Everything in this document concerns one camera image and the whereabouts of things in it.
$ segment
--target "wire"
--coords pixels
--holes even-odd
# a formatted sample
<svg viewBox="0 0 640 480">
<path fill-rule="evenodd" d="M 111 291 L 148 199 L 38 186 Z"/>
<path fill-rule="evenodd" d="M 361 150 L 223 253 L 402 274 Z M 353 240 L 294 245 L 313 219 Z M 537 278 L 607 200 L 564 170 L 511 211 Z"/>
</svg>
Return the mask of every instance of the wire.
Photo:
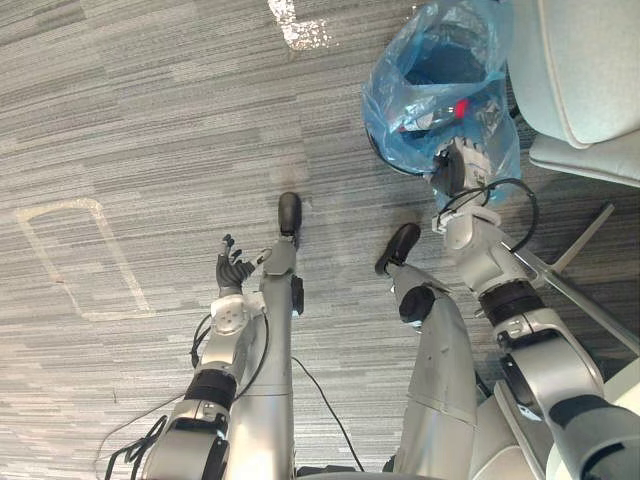
<svg viewBox="0 0 640 480">
<path fill-rule="evenodd" d="M 120 450 L 115 451 L 111 458 L 109 459 L 109 465 L 107 466 L 107 472 L 104 475 L 104 480 L 109 480 L 111 478 L 111 474 L 113 473 L 113 467 L 116 464 L 116 459 L 124 453 L 124 462 L 125 463 L 133 463 L 133 468 L 131 469 L 131 480 L 136 480 L 136 476 L 138 473 L 138 469 L 140 468 L 140 463 L 142 463 L 142 459 L 144 454 L 147 452 L 149 448 L 153 446 L 154 443 L 160 437 L 164 426 L 167 424 L 167 416 L 163 415 L 158 419 L 158 421 L 151 427 L 151 429 L 147 432 L 147 434 L 136 440 L 135 442 L 127 445 L 126 447 L 121 448 Z"/>
<path fill-rule="evenodd" d="M 338 418 L 338 415 L 336 415 L 336 412 L 333 410 L 333 408 L 331 408 L 331 404 L 329 403 L 329 400 L 327 400 L 327 397 L 325 396 L 324 391 L 322 390 L 322 387 L 317 382 L 317 380 L 313 377 L 313 375 L 311 375 L 309 373 L 309 370 L 307 370 L 305 368 L 305 366 L 302 364 L 302 362 L 300 360 L 298 360 L 293 355 L 291 356 L 291 360 L 293 360 L 298 365 L 300 365 L 300 368 L 302 368 L 302 371 L 304 373 L 306 373 L 307 377 L 309 377 L 311 379 L 311 381 L 316 385 L 316 387 L 318 389 L 318 392 L 320 392 L 320 396 L 322 397 L 322 400 L 324 400 L 324 403 L 327 406 L 327 408 L 329 409 L 329 412 L 331 412 L 331 415 L 333 416 L 333 418 L 335 419 L 336 423 L 338 424 L 338 427 L 340 427 L 340 430 L 342 431 L 342 435 L 344 436 L 344 439 L 346 440 L 347 445 L 349 446 L 349 450 L 351 450 L 351 455 L 353 455 L 353 459 L 358 464 L 358 468 L 360 469 L 360 471 L 364 472 L 364 467 L 362 466 L 362 463 L 360 463 L 360 459 L 358 458 L 358 455 L 356 454 L 356 451 L 354 450 L 353 445 L 351 444 L 351 440 L 349 439 L 349 435 L 347 434 L 347 431 L 344 429 L 344 426 L 342 425 L 342 422 Z"/>
<path fill-rule="evenodd" d="M 193 333 L 193 343 L 191 344 L 191 350 L 189 351 L 189 354 L 191 355 L 191 365 L 193 365 L 193 368 L 196 368 L 198 366 L 198 362 L 200 362 L 200 357 L 198 357 L 198 347 L 204 340 L 204 337 L 207 336 L 207 333 L 211 331 L 211 327 L 207 327 L 201 335 L 199 335 L 200 329 L 204 325 L 204 322 L 206 322 L 210 318 L 211 314 L 207 313 L 198 324 L 198 328 L 196 328 L 196 331 Z"/>
<path fill-rule="evenodd" d="M 446 213 L 447 211 L 452 211 L 455 212 L 457 211 L 457 209 L 461 208 L 463 205 L 466 205 L 467 203 L 469 203 L 470 201 L 472 201 L 474 198 L 477 198 L 480 194 L 485 193 L 485 199 L 484 202 L 482 203 L 482 206 L 485 206 L 490 199 L 491 196 L 491 192 L 493 190 L 495 190 L 496 188 L 498 188 L 500 185 L 505 185 L 505 184 L 510 184 L 510 185 L 514 185 L 518 188 L 520 188 L 521 190 L 523 190 L 526 194 L 527 194 L 527 198 L 529 199 L 529 202 L 531 203 L 531 212 L 532 212 L 532 218 L 531 218 L 531 225 L 529 226 L 529 230 L 527 231 L 527 234 L 524 236 L 524 238 L 522 240 L 520 240 L 518 243 L 516 243 L 513 247 L 511 247 L 509 249 L 509 252 L 511 253 L 515 253 L 518 250 L 520 250 L 522 247 L 524 247 L 527 243 L 529 243 L 529 240 L 531 240 L 531 238 L 533 237 L 536 228 L 538 227 L 538 222 L 540 220 L 540 207 L 538 206 L 538 200 L 536 198 L 536 194 L 533 192 L 533 190 L 531 190 L 526 183 L 524 183 L 522 180 L 519 180 L 517 178 L 503 178 L 502 180 L 496 180 L 495 182 L 492 182 L 484 187 L 476 187 L 476 188 L 471 188 L 469 190 L 466 190 L 458 195 L 456 195 L 455 197 L 453 197 L 451 200 L 449 200 L 445 206 L 442 208 L 442 210 L 440 210 L 438 212 L 438 216 L 436 219 L 436 223 L 438 226 L 440 226 L 440 217 Z M 464 198 L 468 195 L 471 195 L 472 193 L 475 193 L 476 195 L 474 195 L 473 197 L 465 200 L 464 202 L 462 202 L 460 205 L 458 205 L 456 208 L 451 208 L 451 206 L 457 202 L 458 200 L 460 200 L 461 198 Z"/>
<path fill-rule="evenodd" d="M 264 362 L 267 359 L 267 350 L 269 350 L 269 320 L 267 319 L 267 313 L 264 310 L 262 311 L 262 318 L 264 318 L 264 350 L 262 351 L 262 357 L 260 357 L 258 367 L 256 368 L 254 374 L 251 376 L 251 379 L 247 382 L 240 393 L 236 395 L 236 398 L 233 399 L 234 402 L 241 398 L 245 393 L 247 393 L 247 390 L 251 388 L 253 382 L 255 382 L 256 378 L 258 378 L 258 375 L 260 375 Z"/>
<path fill-rule="evenodd" d="M 137 422 L 138 420 L 140 420 L 141 418 L 146 417 L 147 415 L 152 414 L 153 412 L 156 412 L 157 410 L 160 410 L 163 407 L 166 407 L 167 405 L 169 405 L 171 402 L 175 402 L 176 400 L 178 400 L 180 397 L 184 397 L 184 392 L 182 392 L 179 395 L 176 395 L 175 397 L 172 397 L 168 400 L 165 400 L 164 402 L 162 402 L 159 405 L 156 405 L 155 407 L 147 410 L 144 413 L 141 413 L 140 415 L 138 415 L 137 417 L 132 418 L 131 420 L 129 420 L 126 423 L 123 423 L 122 425 L 119 425 L 118 427 L 114 428 L 113 430 L 111 430 L 109 433 L 107 433 L 104 437 L 102 437 L 102 441 L 100 442 L 100 446 L 98 447 L 98 449 L 96 450 L 96 457 L 93 460 L 93 471 L 96 475 L 96 479 L 97 480 L 101 480 L 100 477 L 98 476 L 98 462 L 105 457 L 101 457 L 100 454 L 102 453 L 102 447 L 104 447 L 104 444 L 106 443 L 106 441 L 109 439 L 109 437 L 111 437 L 112 435 L 114 435 L 115 433 L 118 433 L 120 430 L 123 430 L 125 428 L 127 428 L 129 425 L 131 425 L 132 423 Z"/>
</svg>

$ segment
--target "plastic bag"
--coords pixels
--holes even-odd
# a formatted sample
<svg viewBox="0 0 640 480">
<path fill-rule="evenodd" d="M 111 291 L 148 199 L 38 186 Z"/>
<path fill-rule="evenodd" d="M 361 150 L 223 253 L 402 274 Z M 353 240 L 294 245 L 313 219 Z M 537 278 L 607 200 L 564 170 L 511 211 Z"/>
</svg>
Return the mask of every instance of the plastic bag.
<svg viewBox="0 0 640 480">
<path fill-rule="evenodd" d="M 520 177 L 505 88 L 512 24 L 511 6 L 494 0 L 433 0 L 416 13 L 362 89 L 365 128 L 383 160 L 429 176 L 438 147 L 463 136 L 486 151 L 490 181 Z M 447 197 L 436 194 L 442 206 Z"/>
</svg>

